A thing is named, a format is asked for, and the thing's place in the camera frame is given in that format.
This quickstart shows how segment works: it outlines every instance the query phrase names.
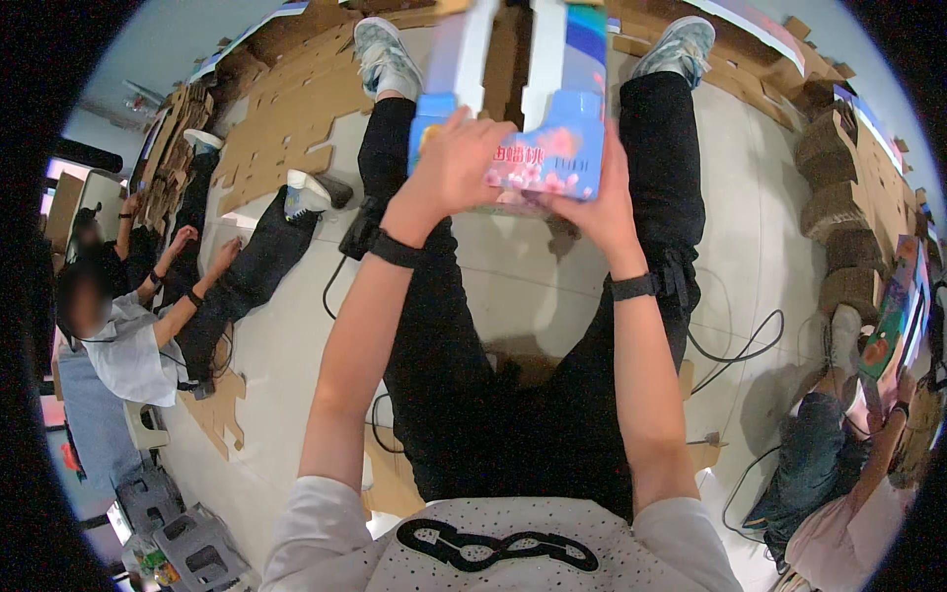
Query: white floor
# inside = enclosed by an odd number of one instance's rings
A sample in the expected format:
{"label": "white floor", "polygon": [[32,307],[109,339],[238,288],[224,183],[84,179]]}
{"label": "white floor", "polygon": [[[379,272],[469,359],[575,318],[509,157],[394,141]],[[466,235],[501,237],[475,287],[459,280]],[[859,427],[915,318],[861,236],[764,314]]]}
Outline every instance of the white floor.
{"label": "white floor", "polygon": [[[430,31],[415,29],[404,36],[423,69]],[[634,61],[610,52],[611,80],[617,83]],[[733,356],[771,311],[780,308],[786,314],[785,334],[776,349],[733,365],[685,403],[689,440],[719,432],[729,442],[717,466],[697,475],[702,497],[719,517],[743,470],[776,440],[779,418],[788,408],[785,385],[798,374],[796,367],[811,367],[821,356],[822,320],[815,308],[825,254],[798,231],[799,211],[810,191],[793,165],[794,135],[709,84],[694,92],[694,103],[707,222],[696,262],[703,297],[691,331],[711,353]],[[357,114],[337,120],[332,137],[336,152],[331,173],[359,193],[356,154],[366,122]],[[222,194],[218,188],[211,190],[208,215],[216,212]],[[259,216],[269,199],[245,207],[248,218],[240,225],[208,216],[204,259],[235,233],[249,237],[252,217]],[[244,448],[231,450],[225,462],[182,405],[164,410],[171,444],[162,458],[185,500],[201,501],[217,512],[257,570],[295,479],[319,360],[331,328],[320,298],[341,257],[337,245],[349,220],[325,224],[273,300],[237,326],[233,368],[247,379],[246,400],[237,406]],[[565,355],[598,303],[606,266],[595,246],[582,239],[557,257],[549,252],[553,237],[546,224],[521,217],[463,214],[455,217],[454,230],[481,338],[489,342],[525,336],[526,342],[534,339],[535,346],[549,354]],[[556,244],[570,246],[562,237]],[[334,310],[356,267],[347,262],[336,280],[329,298]],[[777,323],[771,325],[752,349],[776,336]],[[716,368],[691,346],[687,358],[696,364],[698,379]],[[233,441],[229,434],[225,439]],[[765,486],[763,475],[774,456],[750,472],[727,514],[728,523],[741,522]],[[718,526],[745,589],[768,589],[776,576],[773,564],[763,557],[764,547]]]}

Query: white t-shirt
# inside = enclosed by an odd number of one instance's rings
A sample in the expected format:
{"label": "white t-shirt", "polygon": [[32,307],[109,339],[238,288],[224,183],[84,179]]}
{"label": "white t-shirt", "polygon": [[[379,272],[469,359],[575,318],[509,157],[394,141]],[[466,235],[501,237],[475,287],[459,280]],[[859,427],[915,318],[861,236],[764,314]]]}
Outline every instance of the white t-shirt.
{"label": "white t-shirt", "polygon": [[117,397],[170,407],[178,382],[188,381],[188,371],[173,339],[160,350],[166,355],[159,353],[152,327],[157,320],[138,303],[138,293],[131,292],[112,301],[105,327],[82,344],[98,378]]}
{"label": "white t-shirt", "polygon": [[260,592],[740,590],[706,506],[651,504],[628,523],[564,497],[449,499],[371,540],[359,495],[299,478]]}

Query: hand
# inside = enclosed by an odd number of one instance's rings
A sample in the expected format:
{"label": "hand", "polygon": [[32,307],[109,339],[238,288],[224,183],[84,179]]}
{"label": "hand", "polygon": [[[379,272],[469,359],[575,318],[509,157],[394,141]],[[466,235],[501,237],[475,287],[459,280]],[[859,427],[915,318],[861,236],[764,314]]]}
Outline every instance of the hand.
{"label": "hand", "polygon": [[208,273],[214,278],[218,278],[226,271],[227,268],[230,267],[230,263],[240,254],[241,243],[241,238],[237,237],[236,239],[230,239],[222,244],[221,248],[217,251],[217,255],[214,256],[214,262],[210,265],[210,271]]}
{"label": "hand", "polygon": [[516,126],[468,119],[469,115],[468,107],[457,109],[424,143],[418,166],[392,199],[392,206],[411,210],[419,223],[430,226],[428,231],[447,216],[490,204],[500,196],[501,189],[484,183],[484,175],[496,147],[504,136],[516,132]]}
{"label": "hand", "polygon": [[612,120],[605,121],[599,197],[594,202],[583,203],[544,193],[540,202],[578,226],[599,246],[612,266],[613,279],[635,278],[648,272],[648,263],[634,229],[632,196],[628,191],[628,156]]}
{"label": "hand", "polygon": [[898,376],[898,401],[911,404],[914,399],[914,393],[918,391],[918,381],[911,376],[911,371],[902,368]]}
{"label": "hand", "polygon": [[174,235],[174,240],[171,242],[171,246],[168,250],[174,257],[177,257],[181,251],[184,250],[184,245],[188,241],[197,241],[198,238],[197,228],[194,226],[185,226],[178,230],[178,233]]}
{"label": "hand", "polygon": [[138,191],[125,198],[125,203],[121,205],[121,213],[135,215],[140,207],[141,191]]}

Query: wrist strap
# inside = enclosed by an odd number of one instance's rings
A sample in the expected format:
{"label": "wrist strap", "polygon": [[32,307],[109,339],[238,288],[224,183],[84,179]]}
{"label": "wrist strap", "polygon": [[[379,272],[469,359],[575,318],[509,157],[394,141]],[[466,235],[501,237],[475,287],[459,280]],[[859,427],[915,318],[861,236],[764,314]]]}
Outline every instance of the wrist strap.
{"label": "wrist strap", "polygon": [[408,269],[425,267],[430,259],[430,255],[424,249],[416,249],[392,239],[383,228],[379,230],[378,238],[372,245],[370,253],[392,265]]}
{"label": "wrist strap", "polygon": [[907,421],[911,419],[911,413],[908,411],[908,404],[904,401],[898,401],[893,407],[891,407],[891,413],[894,413],[898,409],[904,412],[904,423],[907,423]]}
{"label": "wrist strap", "polygon": [[196,308],[201,308],[201,305],[204,304],[204,300],[194,294],[193,290],[188,290],[188,300],[190,300]]}
{"label": "wrist strap", "polygon": [[657,282],[654,274],[645,274],[637,278],[622,279],[612,282],[612,300],[630,300],[639,296],[654,296],[657,294]]}

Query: sneaker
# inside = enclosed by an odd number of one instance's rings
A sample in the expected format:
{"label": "sneaker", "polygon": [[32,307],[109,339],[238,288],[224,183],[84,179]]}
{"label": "sneaker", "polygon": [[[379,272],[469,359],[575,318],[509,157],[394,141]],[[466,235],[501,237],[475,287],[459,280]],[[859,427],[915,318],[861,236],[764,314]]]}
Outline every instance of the sneaker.
{"label": "sneaker", "polygon": [[862,316],[848,304],[839,304],[831,318],[831,350],[829,361],[834,368],[841,368],[846,377],[855,374],[852,360],[858,352],[855,348],[862,334]]}
{"label": "sneaker", "polygon": [[318,179],[302,170],[286,172],[286,201],[283,213],[286,220],[297,220],[308,212],[322,214],[344,208],[352,196],[348,185],[320,176]]}
{"label": "sneaker", "polygon": [[710,69],[707,56],[716,34],[713,25],[699,16],[677,19],[634,67],[632,78],[654,72],[677,72],[688,80],[691,90],[697,88]]}
{"label": "sneaker", "polygon": [[383,18],[368,17],[355,26],[355,58],[362,63],[362,90],[372,100],[383,90],[396,90],[417,100],[421,74],[408,55],[398,29]]}
{"label": "sneaker", "polygon": [[193,128],[184,130],[182,136],[194,149],[195,154],[207,154],[223,148],[223,140],[214,134],[208,134],[201,130],[195,130]]}

